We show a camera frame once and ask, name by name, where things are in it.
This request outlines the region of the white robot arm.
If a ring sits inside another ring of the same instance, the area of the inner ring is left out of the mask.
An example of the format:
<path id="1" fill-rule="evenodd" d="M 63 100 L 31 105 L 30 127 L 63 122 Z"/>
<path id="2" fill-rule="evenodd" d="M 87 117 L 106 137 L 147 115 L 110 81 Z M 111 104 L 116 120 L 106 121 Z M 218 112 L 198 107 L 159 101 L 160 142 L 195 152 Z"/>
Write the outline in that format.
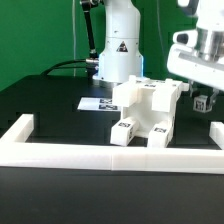
<path id="1" fill-rule="evenodd" d="M 177 0 L 181 9 L 197 19 L 192 30 L 176 32 L 170 48 L 168 71 L 192 83 L 224 92 L 224 0 Z M 131 0 L 104 0 L 105 48 L 99 55 L 95 79 L 123 83 L 130 75 L 143 75 L 139 52 L 140 13 Z"/>

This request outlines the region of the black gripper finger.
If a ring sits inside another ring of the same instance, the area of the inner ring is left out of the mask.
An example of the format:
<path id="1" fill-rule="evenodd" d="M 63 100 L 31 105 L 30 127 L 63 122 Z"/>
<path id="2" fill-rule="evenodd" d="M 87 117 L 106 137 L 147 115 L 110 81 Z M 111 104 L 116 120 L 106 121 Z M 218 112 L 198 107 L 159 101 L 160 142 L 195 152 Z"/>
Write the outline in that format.
<path id="1" fill-rule="evenodd" d="M 191 98 L 196 97 L 197 96 L 197 88 L 194 86 L 194 81 L 189 80 L 188 84 L 189 84 L 190 97 Z"/>
<path id="2" fill-rule="evenodd" d="M 216 98 L 217 98 L 219 92 L 220 92 L 220 91 L 219 91 L 218 89 L 213 88 L 213 93 L 212 93 L 212 95 L 209 97 L 209 106 L 210 106 L 210 107 L 212 107 L 213 105 L 215 105 L 215 103 L 216 103 Z"/>

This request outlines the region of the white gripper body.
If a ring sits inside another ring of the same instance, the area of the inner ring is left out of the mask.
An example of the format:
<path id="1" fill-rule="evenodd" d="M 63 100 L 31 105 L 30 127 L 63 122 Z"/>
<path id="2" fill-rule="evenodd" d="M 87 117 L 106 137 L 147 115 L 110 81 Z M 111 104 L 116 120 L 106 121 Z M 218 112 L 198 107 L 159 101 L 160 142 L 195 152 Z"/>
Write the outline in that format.
<path id="1" fill-rule="evenodd" d="M 224 33 L 185 30 L 173 35 L 167 68 L 189 81 L 224 91 Z"/>

